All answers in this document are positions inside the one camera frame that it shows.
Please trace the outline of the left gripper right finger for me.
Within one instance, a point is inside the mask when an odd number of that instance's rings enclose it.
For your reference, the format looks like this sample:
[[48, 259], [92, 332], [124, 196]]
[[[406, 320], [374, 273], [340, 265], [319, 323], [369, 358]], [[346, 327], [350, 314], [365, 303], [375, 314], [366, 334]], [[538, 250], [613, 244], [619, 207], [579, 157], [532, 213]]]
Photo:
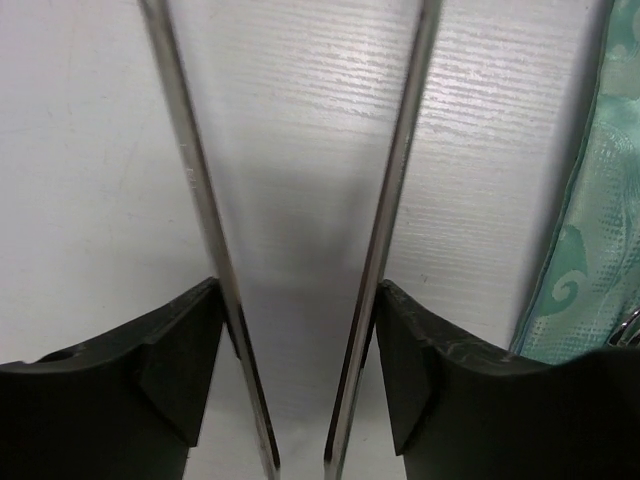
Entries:
[[639, 352], [547, 365], [432, 313], [386, 281], [377, 341], [396, 453], [410, 479], [635, 479]]

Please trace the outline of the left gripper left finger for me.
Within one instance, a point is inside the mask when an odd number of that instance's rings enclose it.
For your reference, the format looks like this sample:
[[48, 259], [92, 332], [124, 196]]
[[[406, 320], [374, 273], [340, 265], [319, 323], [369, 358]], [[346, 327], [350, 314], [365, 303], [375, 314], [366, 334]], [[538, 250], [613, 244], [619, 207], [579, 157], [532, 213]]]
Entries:
[[2, 477], [182, 478], [224, 320], [209, 278], [92, 339], [3, 364]]

